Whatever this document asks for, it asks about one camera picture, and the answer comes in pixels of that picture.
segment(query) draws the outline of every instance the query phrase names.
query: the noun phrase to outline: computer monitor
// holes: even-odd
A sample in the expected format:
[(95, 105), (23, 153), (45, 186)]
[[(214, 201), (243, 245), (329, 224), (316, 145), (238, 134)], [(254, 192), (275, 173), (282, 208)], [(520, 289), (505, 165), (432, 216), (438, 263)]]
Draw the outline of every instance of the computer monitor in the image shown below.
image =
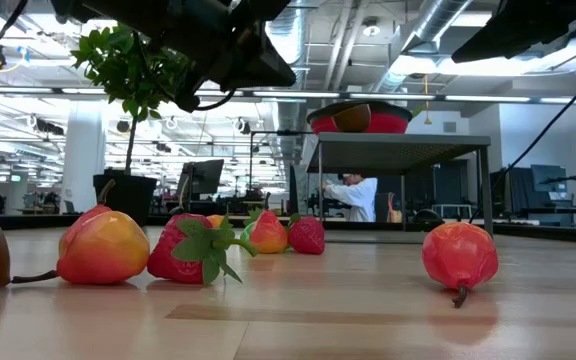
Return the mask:
[(554, 179), (565, 178), (566, 169), (554, 165), (532, 165), (532, 178), (535, 191), (565, 193), (565, 181), (552, 182)]
[(216, 194), (219, 188), (219, 179), (224, 167), (223, 160), (210, 160), (197, 163), (186, 163), (179, 177), (177, 196), (190, 176), (192, 167), (192, 193), (193, 194)]

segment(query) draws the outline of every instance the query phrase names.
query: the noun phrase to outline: pear stem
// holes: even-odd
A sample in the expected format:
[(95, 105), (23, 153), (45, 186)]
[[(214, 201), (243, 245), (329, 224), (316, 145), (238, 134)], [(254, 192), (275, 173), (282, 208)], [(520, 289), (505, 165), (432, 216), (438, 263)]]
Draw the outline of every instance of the pear stem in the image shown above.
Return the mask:
[(110, 179), (104, 185), (103, 189), (99, 192), (99, 196), (97, 197), (97, 205), (106, 205), (106, 196), (108, 196), (108, 191), (112, 189), (117, 183), (115, 179)]
[(37, 276), (13, 276), (12, 280), (10, 280), (11, 284), (25, 284), (29, 282), (37, 282), (37, 281), (44, 281), (54, 279), (57, 276), (57, 272), (55, 270), (50, 270), (46, 273)]

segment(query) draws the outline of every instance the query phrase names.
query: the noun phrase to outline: wooden table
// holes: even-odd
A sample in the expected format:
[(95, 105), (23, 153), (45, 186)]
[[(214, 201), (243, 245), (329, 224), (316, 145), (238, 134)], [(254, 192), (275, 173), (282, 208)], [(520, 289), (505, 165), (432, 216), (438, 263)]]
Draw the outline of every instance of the wooden table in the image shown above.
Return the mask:
[[(152, 246), (161, 229), (146, 229)], [(6, 232), (12, 274), (54, 269), (64, 230)], [(251, 259), (233, 247), (243, 285), (144, 272), (110, 287), (9, 286), (0, 360), (576, 360), (576, 244), (498, 235), (499, 273), (456, 310), (425, 274), (423, 235), (383, 232), (411, 244), (327, 244), (322, 256)]]

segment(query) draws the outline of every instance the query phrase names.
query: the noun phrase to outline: bowl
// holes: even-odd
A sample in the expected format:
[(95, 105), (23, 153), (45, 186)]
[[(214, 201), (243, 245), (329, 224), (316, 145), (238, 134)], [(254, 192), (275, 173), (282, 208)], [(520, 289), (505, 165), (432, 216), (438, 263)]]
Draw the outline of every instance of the bowl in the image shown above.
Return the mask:
[(346, 101), (315, 110), (306, 117), (306, 121), (315, 134), (340, 132), (342, 130), (335, 125), (334, 117), (359, 105), (368, 105), (370, 109), (370, 124), (364, 133), (403, 134), (412, 120), (410, 111), (383, 101)]

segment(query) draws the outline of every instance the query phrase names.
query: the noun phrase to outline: exposed pipe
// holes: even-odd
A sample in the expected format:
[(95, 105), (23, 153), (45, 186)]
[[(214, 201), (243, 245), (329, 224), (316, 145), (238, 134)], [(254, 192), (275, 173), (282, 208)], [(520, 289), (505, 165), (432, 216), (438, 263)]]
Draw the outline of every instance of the exposed pipe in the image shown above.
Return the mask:
[(341, 64), (339, 64), (339, 70), (337, 71), (337, 78), (332, 84), (333, 90), (338, 90), (339, 85), (341, 85), (341, 80), (346, 72), (346, 66), (348, 66), (348, 60), (350, 59), (350, 54), (352, 54), (352, 49), (355, 46), (355, 41), (357, 40), (357, 35), (359, 34), (359, 29), (361, 29), (362, 23), (364, 21), (364, 14), (366, 13), (366, 8), (370, 4), (370, 0), (361, 0), (359, 2), (359, 7), (355, 12), (355, 22), (352, 25), (352, 30), (350, 31), (350, 37), (346, 46), (344, 46), (344, 54), (341, 57)]
[(438, 48), (441, 36), (455, 19), (470, 5), (472, 0), (425, 0), (420, 7), (419, 16), (410, 31), (403, 30), (406, 25), (395, 30), (392, 42), (392, 63), (379, 81), (372, 87), (373, 92), (395, 92), (406, 79), (406, 74), (398, 73), (393, 67), (399, 55), (405, 50), (420, 50), (428, 45), (431, 52)]
[(322, 90), (328, 90), (328, 87), (330, 86), (332, 74), (335, 70), (335, 64), (337, 64), (337, 58), (339, 57), (341, 43), (344, 40), (344, 35), (346, 34), (346, 27), (348, 26), (348, 19), (350, 18), (352, 1), (353, 0), (344, 0), (344, 5), (341, 9), (341, 17), (339, 18), (339, 30), (337, 31), (337, 36), (335, 37), (332, 52), (330, 53), (330, 60), (328, 61), (328, 69), (326, 70), (326, 77), (324, 78), (324, 85), (321, 88)]

